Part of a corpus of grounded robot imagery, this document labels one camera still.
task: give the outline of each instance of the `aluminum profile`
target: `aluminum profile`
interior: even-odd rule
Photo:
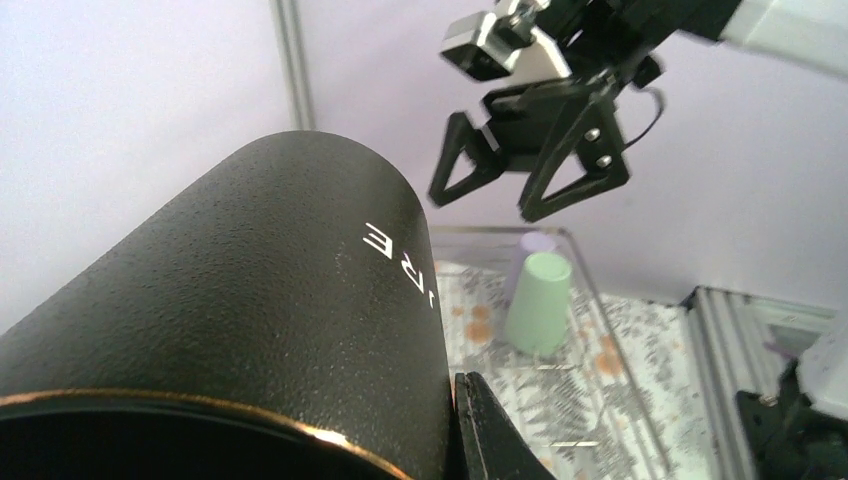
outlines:
[[[713,434],[711,476],[754,480],[734,396],[739,390],[776,394],[786,355],[809,347],[835,312],[707,287],[695,289],[684,306],[689,367]]]

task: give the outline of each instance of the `green cup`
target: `green cup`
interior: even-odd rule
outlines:
[[[504,325],[504,338],[529,355],[550,356],[565,341],[571,309],[571,264],[553,252],[524,261]]]

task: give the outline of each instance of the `vertical metal post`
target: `vertical metal post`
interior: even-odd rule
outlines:
[[[292,123],[296,130],[315,130],[312,90],[306,71],[306,55],[297,0],[270,0],[277,31],[277,45],[289,90]]]

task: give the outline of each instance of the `floral tablecloth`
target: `floral tablecloth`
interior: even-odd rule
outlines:
[[[557,478],[707,478],[707,422],[687,372],[678,307],[604,296],[623,359],[599,330],[597,306],[572,292],[572,331],[550,358],[530,358],[500,340],[502,276],[437,262],[452,373],[484,375],[530,448]],[[667,463],[650,440],[641,393]]]

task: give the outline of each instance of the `orange spot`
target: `orange spot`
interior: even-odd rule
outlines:
[[[595,357],[595,365],[601,373],[611,376],[621,375],[621,360],[613,353],[602,353]]]
[[[474,320],[465,327],[465,337],[474,343],[486,343],[492,339],[492,327]]]
[[[615,355],[615,343],[609,335],[601,337],[601,347],[603,347],[604,352]]]
[[[489,316],[491,314],[492,311],[485,305],[475,305],[474,308],[471,309],[471,316],[474,317],[474,320],[479,322],[489,321]]]

